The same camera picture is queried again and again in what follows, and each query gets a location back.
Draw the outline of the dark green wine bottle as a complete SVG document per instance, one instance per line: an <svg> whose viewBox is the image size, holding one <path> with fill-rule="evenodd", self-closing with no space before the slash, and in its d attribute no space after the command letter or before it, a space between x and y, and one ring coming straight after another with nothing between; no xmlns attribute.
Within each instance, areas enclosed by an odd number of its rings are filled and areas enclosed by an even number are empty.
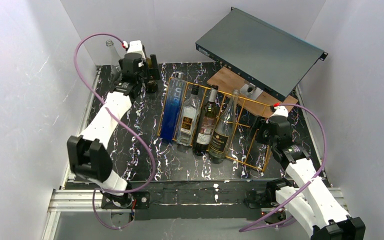
<svg viewBox="0 0 384 240"><path fill-rule="evenodd" d="M150 57L146 59L145 66L145 74L146 74L146 83L145 83L145 91L146 93L153 94L158 90L158 83L161 79L157 56L155 54L151 54Z"/></svg>

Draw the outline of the blue tall glass bottle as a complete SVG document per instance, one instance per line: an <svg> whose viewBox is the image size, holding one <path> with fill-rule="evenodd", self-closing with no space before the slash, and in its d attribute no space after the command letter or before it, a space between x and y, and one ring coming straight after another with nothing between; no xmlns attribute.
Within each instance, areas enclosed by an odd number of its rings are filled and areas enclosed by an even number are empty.
<svg viewBox="0 0 384 240"><path fill-rule="evenodd" d="M185 87L184 73L181 71L174 72L173 77L168 82L160 132L160 137L169 143L172 142L175 134Z"/></svg>

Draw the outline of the clear labelled wine bottle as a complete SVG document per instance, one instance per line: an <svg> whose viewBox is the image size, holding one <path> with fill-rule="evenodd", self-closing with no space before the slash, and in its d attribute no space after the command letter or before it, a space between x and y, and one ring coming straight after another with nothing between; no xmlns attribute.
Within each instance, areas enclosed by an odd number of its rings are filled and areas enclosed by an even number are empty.
<svg viewBox="0 0 384 240"><path fill-rule="evenodd" d="M233 90L229 102L215 126L208 149L210 161L214 164L220 164L224 161L223 159L230 147L237 122L236 107L239 93L238 89Z"/></svg>

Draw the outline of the clear square liquor bottle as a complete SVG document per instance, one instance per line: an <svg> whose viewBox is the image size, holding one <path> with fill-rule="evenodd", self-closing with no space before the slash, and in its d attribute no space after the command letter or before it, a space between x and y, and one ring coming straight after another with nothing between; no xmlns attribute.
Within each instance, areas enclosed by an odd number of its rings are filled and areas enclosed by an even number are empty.
<svg viewBox="0 0 384 240"><path fill-rule="evenodd" d="M189 146L192 142L199 114L199 89L200 87L198 85L193 85L191 87L189 98L187 98L182 105L176 141L178 144L183 146Z"/></svg>

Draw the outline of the clear tall bottle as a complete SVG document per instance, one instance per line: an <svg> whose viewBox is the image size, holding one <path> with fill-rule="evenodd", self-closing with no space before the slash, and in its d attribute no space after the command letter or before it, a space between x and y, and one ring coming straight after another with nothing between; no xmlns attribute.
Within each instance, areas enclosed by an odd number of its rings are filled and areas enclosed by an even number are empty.
<svg viewBox="0 0 384 240"><path fill-rule="evenodd" d="M117 49L112 40L106 40L105 44L107 46L111 58L111 72L113 75L117 75L121 72L121 66L119 64L119 60L121 59L121 57L118 54Z"/></svg>

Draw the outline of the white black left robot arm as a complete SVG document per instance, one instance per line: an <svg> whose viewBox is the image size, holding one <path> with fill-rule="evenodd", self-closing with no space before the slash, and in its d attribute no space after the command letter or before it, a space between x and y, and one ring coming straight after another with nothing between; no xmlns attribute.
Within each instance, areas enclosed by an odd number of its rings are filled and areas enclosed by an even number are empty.
<svg viewBox="0 0 384 240"><path fill-rule="evenodd" d="M67 151L72 173L97 184L100 192L116 206L127 208L134 201L130 193L132 185L114 171L108 143L142 87L149 81L160 80L161 76L155 54L142 59L138 53L127 53L119 63L121 72L112 78L104 104L78 136L69 137Z"/></svg>

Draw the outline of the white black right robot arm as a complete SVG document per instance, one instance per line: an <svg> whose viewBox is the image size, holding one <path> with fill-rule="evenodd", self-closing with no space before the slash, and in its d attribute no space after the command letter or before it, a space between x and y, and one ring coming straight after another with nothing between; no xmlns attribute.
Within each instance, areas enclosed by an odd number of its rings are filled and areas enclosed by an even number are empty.
<svg viewBox="0 0 384 240"><path fill-rule="evenodd" d="M262 193L262 201L282 204L306 230L311 240L362 240L366 226L360 217L352 217L335 199L316 172L309 154L292 139L292 128L287 117L271 116L257 134L267 144L299 192L285 178L270 181Z"/></svg>

